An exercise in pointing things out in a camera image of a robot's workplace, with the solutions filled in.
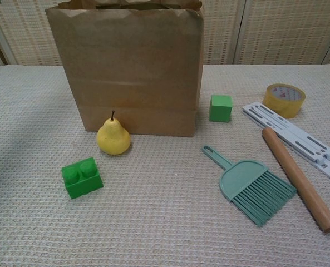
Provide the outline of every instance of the textured tablecloth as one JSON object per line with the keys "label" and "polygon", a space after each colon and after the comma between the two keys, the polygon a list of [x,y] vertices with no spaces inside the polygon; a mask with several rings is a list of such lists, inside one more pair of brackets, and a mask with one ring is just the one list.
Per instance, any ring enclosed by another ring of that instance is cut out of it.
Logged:
{"label": "textured tablecloth", "polygon": [[[256,159],[287,180],[242,106],[272,83],[307,94],[298,127],[330,146],[330,65],[205,66],[193,138],[132,136],[121,156],[86,132],[62,67],[0,67],[0,266],[330,266],[298,195],[256,227],[219,189],[201,147]],[[233,98],[232,121],[209,121],[210,96]],[[330,179],[291,152],[330,207]],[[104,188],[70,200],[61,167],[93,156]]]}

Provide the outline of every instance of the brown paper bag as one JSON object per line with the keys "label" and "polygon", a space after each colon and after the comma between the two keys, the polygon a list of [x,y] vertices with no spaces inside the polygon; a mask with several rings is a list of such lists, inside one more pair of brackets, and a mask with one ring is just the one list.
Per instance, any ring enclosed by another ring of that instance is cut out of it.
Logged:
{"label": "brown paper bag", "polygon": [[131,134],[193,136],[199,0],[72,0],[46,15],[87,131],[115,110]]}

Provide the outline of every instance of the green block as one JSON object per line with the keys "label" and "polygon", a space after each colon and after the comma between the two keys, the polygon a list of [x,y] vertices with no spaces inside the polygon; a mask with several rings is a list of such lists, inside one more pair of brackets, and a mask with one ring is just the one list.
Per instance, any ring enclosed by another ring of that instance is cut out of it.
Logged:
{"label": "green block", "polygon": [[232,107],[231,96],[212,95],[210,99],[209,120],[229,122]]}
{"label": "green block", "polygon": [[103,187],[93,157],[62,168],[63,181],[72,199]]}

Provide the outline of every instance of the packing tape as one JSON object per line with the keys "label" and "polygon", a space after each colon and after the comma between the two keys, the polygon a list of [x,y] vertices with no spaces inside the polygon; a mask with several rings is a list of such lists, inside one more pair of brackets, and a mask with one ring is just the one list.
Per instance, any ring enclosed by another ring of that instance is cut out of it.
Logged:
{"label": "packing tape", "polygon": [[284,118],[293,118],[305,99],[306,94],[301,89],[275,83],[267,87],[263,104]]}

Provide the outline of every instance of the yellow pear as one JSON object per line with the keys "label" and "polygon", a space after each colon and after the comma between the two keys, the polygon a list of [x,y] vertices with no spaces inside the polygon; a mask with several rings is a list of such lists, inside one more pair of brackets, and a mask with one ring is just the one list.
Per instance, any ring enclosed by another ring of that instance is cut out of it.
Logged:
{"label": "yellow pear", "polygon": [[97,133],[97,144],[99,148],[110,155],[118,155],[125,152],[131,142],[129,133],[114,118],[114,111],[111,118],[107,119]]}

